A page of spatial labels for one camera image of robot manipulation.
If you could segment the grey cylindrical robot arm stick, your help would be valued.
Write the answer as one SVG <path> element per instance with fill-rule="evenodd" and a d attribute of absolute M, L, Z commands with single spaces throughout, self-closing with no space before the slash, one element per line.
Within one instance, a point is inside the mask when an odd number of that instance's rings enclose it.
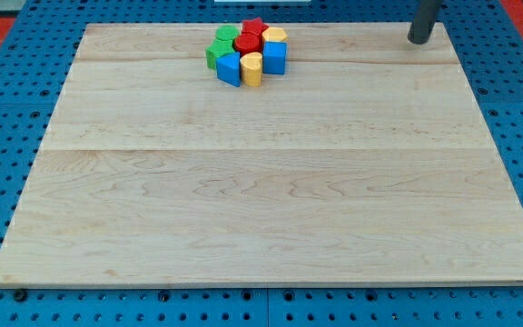
<path fill-rule="evenodd" d="M 408 31 L 408 40 L 415 45 L 424 45 L 430 39 L 439 16 L 443 0 L 420 0 Z"/>

